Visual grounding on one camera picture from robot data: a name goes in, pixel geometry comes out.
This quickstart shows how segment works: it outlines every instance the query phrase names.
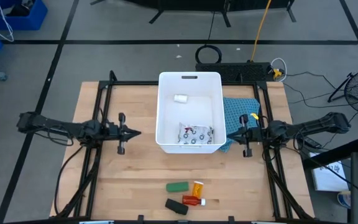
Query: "white plastic bin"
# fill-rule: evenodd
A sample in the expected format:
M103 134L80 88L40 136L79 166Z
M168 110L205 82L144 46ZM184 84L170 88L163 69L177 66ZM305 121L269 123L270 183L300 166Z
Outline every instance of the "white plastic bin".
M187 95L187 103L173 100ZM211 126L212 144L178 144L180 123ZM155 141L166 153L213 153L226 143L221 76L216 72L163 72L158 83Z

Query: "wooden table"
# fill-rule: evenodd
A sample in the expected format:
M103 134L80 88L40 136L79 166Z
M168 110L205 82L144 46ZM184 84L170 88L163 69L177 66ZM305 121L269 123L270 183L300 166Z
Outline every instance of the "wooden table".
M91 119L97 86L97 82L82 84L74 122ZM157 88L139 85L113 88L108 119L118 122L118 113L123 112L128 127L142 131L142 134L125 144L124 156L117 154L117 141L103 144L92 219L136 220L138 215L144 215L145 220L227 220L228 216L234 216L239 221L273 220L268 175L261 156L262 146L251 144L254 156L249 158L243 158L243 146L238 144L233 144L228 153L166 154L155 142ZM282 83L268 83L268 93L274 119L291 123ZM254 98L251 86L223 86L223 95ZM263 100L262 108L266 114ZM78 143L67 147L65 160L78 148ZM305 211L314 216L300 155L288 149L282 149L281 153L289 191ZM82 150L63 171L58 195L59 209L78 188L84 154L85 150ZM165 185L194 180L204 182L206 206L190 207L186 216L166 209L167 198L180 202L183 194L191 193L168 193ZM277 192L281 216L285 217L278 188ZM86 200L82 214L85 214L85 205Z

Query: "blue cloth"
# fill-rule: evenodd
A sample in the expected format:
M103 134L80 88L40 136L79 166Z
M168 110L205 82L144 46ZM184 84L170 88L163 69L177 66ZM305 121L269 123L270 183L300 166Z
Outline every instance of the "blue cloth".
M256 119L251 116L251 113L259 114L259 102L256 99L243 98L223 98L224 120L226 122L226 134L237 131L241 124L239 117L243 114L248 115L248 128L257 127ZM226 143L219 149L222 152L227 152L230 149L234 140L227 138Z

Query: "black fan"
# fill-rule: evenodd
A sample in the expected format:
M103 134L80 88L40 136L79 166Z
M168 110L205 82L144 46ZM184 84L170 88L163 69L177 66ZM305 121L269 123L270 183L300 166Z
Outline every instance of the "black fan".
M342 96L335 97L332 99L332 97L345 84L346 86L344 89L344 94ZM334 91L334 93L331 94L331 96L329 96L328 102L332 102L342 97L345 97L348 104L352 106L356 111L358 111L358 73L355 75L353 75L352 73L348 74L346 80L342 82L342 84Z

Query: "green eraser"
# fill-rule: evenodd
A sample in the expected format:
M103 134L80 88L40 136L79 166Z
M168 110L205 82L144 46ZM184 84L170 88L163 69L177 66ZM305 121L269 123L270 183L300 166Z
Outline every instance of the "green eraser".
M167 184L167 192L183 192L189 190L189 182Z

